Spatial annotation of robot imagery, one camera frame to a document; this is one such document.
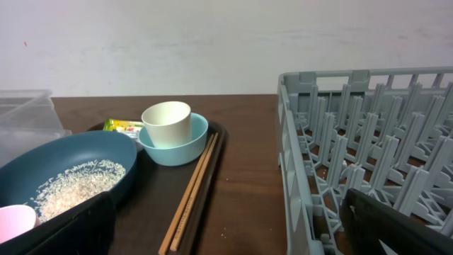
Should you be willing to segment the cream white cup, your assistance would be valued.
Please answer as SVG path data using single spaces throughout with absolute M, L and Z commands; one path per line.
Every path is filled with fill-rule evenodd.
M 142 113 L 142 122 L 157 148 L 178 147 L 192 139 L 191 107 L 187 103 L 157 103 Z

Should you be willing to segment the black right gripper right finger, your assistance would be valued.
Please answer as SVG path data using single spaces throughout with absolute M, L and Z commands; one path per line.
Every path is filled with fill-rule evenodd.
M 355 254 L 452 253 L 452 239 L 350 188 L 340 207 L 340 220 Z

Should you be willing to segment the pink cup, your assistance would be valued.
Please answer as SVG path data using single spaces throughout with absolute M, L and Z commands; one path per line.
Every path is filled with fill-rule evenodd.
M 35 210 L 28 205 L 1 208 L 1 243 L 7 242 L 41 224 Z

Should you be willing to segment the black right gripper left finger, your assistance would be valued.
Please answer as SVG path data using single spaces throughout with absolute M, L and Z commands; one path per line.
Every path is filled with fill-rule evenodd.
M 116 207 L 102 192 L 30 231 L 1 244 L 8 254 L 107 254 L 115 233 Z

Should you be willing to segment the light blue bowl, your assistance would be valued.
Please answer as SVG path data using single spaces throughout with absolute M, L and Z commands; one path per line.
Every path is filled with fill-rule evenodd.
M 192 140 L 177 147 L 157 148 L 153 145 L 146 128 L 138 134 L 138 141 L 149 157 L 163 166 L 180 166 L 198 158 L 205 149 L 209 123 L 200 114 L 191 114 Z

